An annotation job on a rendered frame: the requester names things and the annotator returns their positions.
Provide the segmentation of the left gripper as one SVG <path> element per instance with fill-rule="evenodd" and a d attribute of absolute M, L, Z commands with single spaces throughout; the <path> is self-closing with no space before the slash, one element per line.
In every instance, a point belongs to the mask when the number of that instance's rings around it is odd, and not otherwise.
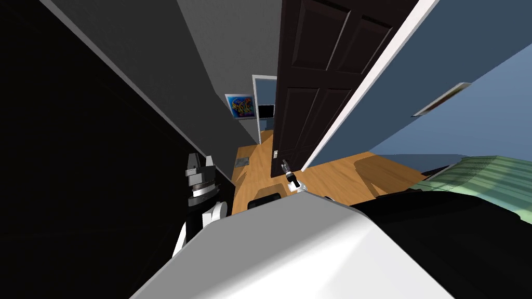
<path fill-rule="evenodd" d="M 216 177 L 216 167 L 214 166 L 212 156 L 206 156 L 205 167 L 198 167 L 198 154 L 190 153 L 188 155 L 187 170 L 185 176 L 188 178 L 188 186 L 209 183 Z"/>

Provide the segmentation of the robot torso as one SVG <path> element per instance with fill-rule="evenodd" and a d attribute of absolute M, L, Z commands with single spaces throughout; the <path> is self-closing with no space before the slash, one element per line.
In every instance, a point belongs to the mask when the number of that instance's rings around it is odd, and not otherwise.
<path fill-rule="evenodd" d="M 362 212 L 302 192 L 203 228 L 131 299 L 454 299 Z"/>

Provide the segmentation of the dark brown door leaf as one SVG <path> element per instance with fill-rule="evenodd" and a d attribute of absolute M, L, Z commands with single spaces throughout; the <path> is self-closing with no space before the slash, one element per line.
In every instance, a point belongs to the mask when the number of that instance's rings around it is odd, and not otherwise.
<path fill-rule="evenodd" d="M 271 177 L 307 163 L 418 0 L 283 0 Z"/>

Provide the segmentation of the green bed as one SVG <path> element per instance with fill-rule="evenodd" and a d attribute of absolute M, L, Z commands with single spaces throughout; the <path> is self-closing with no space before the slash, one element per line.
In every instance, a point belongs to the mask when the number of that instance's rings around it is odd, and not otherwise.
<path fill-rule="evenodd" d="M 412 186 L 477 196 L 532 225 L 532 162 L 504 156 L 465 157 Z"/>

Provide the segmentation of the blue and yellow wall picture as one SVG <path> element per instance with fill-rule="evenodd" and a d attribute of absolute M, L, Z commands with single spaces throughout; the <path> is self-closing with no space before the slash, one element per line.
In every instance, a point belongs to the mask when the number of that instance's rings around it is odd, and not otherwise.
<path fill-rule="evenodd" d="M 257 118 L 253 94 L 225 94 L 232 117 L 236 120 Z"/>

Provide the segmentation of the white framed wall picture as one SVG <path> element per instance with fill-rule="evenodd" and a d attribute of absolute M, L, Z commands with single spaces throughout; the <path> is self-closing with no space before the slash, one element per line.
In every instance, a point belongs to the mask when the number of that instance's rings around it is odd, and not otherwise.
<path fill-rule="evenodd" d="M 470 85 L 471 83 L 466 83 L 466 82 L 456 84 L 455 86 L 450 88 L 448 91 L 446 91 L 444 94 L 442 94 L 440 97 L 438 97 L 436 100 L 434 100 L 433 102 L 431 102 L 430 104 L 428 104 L 427 106 L 425 106 L 424 108 L 422 108 L 421 110 L 413 114 L 412 117 L 416 118 L 416 117 L 423 116 L 429 113 L 430 111 L 436 109 L 438 106 L 440 106 L 441 104 L 443 104 L 450 98 L 455 97 L 455 95 L 465 90 Z"/>

